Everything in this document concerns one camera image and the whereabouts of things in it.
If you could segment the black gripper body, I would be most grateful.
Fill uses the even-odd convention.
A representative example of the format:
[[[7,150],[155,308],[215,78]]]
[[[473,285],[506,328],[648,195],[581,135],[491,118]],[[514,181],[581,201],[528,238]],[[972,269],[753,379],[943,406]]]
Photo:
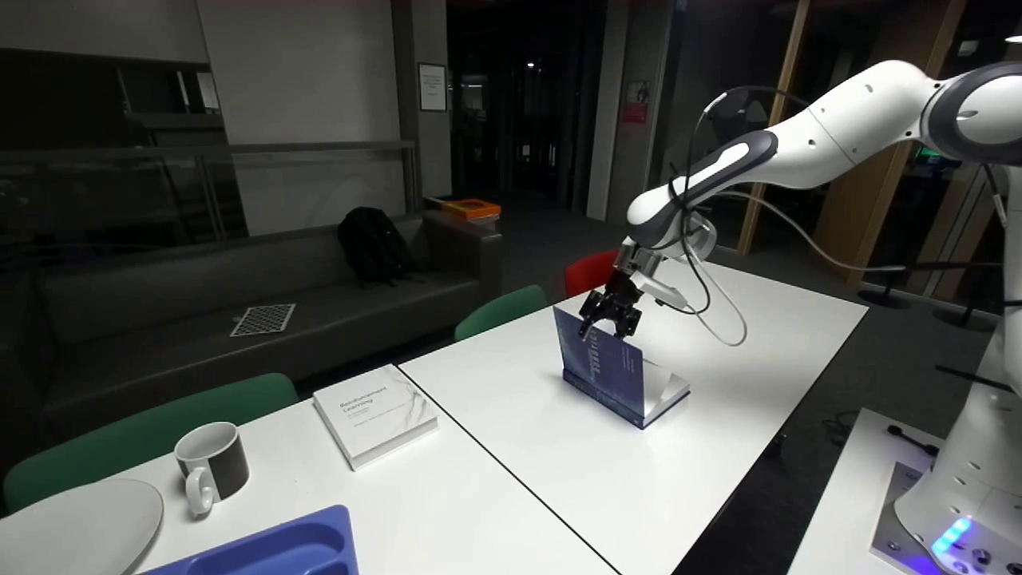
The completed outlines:
[[[610,273],[610,282],[596,294],[600,321],[626,321],[639,314],[641,292],[633,276],[645,269],[645,249],[635,244],[622,244]]]

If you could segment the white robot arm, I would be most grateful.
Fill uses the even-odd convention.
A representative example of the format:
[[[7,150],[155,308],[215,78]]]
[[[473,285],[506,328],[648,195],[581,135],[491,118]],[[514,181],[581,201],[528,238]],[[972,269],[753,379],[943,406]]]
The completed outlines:
[[[639,193],[626,208],[610,282],[581,304],[588,325],[610,321],[626,338],[639,297],[683,311],[686,300],[655,278],[671,256],[692,252],[697,208],[733,185],[817,187],[874,153],[921,141],[949,161],[1016,169],[1022,163],[1022,64],[996,60],[944,80],[910,60],[877,60],[832,86],[793,118],[747,131],[692,174]]]

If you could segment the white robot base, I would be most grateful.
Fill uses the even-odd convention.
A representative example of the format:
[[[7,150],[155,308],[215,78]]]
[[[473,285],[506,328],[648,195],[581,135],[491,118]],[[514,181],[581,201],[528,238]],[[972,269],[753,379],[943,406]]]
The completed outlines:
[[[1010,174],[1004,321],[989,365],[1006,391],[972,388],[936,464],[895,501],[899,524],[944,575],[1022,571],[1022,181]]]

